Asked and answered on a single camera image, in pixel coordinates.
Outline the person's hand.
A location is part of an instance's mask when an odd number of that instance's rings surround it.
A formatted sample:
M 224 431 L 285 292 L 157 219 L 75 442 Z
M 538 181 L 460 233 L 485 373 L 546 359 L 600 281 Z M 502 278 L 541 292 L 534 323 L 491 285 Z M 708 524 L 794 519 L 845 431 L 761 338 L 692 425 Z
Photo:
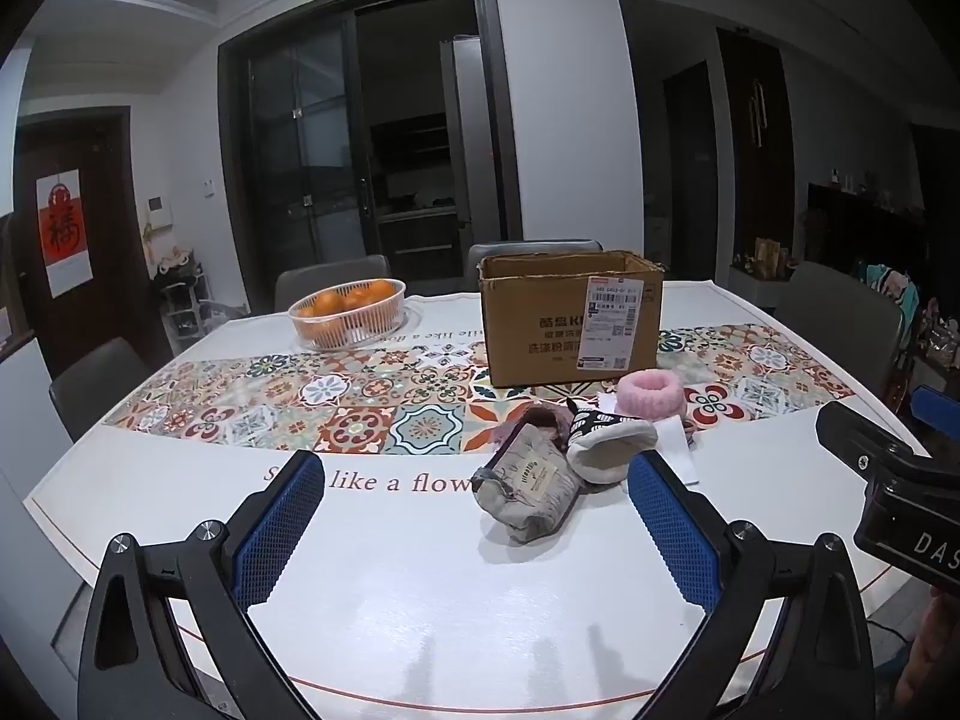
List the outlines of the person's hand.
M 931 589 L 931 601 L 911 645 L 907 666 L 896 683 L 893 708 L 908 707 L 931 678 L 947 647 L 958 639 L 958 600 Z

